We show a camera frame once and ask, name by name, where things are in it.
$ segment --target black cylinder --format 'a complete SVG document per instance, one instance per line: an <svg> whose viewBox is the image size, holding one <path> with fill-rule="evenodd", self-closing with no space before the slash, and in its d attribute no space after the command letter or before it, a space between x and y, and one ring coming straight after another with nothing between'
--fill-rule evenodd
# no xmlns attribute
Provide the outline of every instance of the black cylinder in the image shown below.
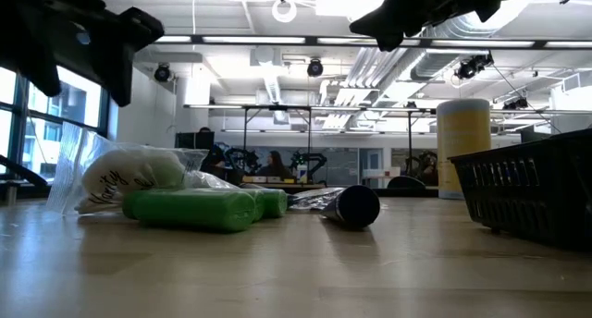
<svg viewBox="0 0 592 318"><path fill-rule="evenodd" d="M355 185L329 203L321 215L342 226L363 228L372 225L380 213L380 200L372 189Z"/></svg>

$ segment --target security camera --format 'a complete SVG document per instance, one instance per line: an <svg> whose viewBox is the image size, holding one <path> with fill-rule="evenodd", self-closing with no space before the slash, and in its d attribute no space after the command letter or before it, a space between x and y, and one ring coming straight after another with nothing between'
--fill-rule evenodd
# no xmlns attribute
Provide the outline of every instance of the security camera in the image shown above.
<svg viewBox="0 0 592 318"><path fill-rule="evenodd" d="M158 68L154 72L154 78L158 82L169 82L173 80L173 73L170 71L170 64L161 63L158 64Z"/></svg>
<svg viewBox="0 0 592 318"><path fill-rule="evenodd" d="M323 75L323 64L320 59L311 59L311 63L308 65L306 70L309 77L316 78Z"/></svg>

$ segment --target yellow container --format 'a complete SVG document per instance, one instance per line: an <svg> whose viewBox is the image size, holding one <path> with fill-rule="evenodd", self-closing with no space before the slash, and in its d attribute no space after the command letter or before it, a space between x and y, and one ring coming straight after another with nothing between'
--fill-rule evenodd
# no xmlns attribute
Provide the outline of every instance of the yellow container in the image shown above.
<svg viewBox="0 0 592 318"><path fill-rule="evenodd" d="M491 149L489 102L478 99L448 101L438 106L437 113L439 197L464 199L449 157Z"/></svg>

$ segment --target plastic bag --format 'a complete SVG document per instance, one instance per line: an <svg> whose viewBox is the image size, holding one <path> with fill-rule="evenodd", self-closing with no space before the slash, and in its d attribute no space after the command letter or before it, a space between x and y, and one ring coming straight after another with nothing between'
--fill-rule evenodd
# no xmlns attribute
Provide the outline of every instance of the plastic bag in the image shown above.
<svg viewBox="0 0 592 318"><path fill-rule="evenodd" d="M109 141L64 123L47 207L61 214L119 210L136 190L236 188L199 171L206 150L166 149Z"/></svg>
<svg viewBox="0 0 592 318"><path fill-rule="evenodd" d="M344 188L326 188L293 194L288 199L288 208L295 210L323 210L344 190Z"/></svg>

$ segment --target black basket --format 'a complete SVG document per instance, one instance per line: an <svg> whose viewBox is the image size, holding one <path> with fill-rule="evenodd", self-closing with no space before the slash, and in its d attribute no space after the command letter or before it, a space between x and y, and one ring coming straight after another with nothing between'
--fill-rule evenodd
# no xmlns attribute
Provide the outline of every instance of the black basket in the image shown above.
<svg viewBox="0 0 592 318"><path fill-rule="evenodd" d="M572 151L586 143L592 144L592 130L452 157L471 218L493 230L564 248L588 247L592 216L585 186L589 186L581 178L592 184L592 175L584 168L584 174L578 175L572 157ZM590 162L584 157L578 160Z"/></svg>

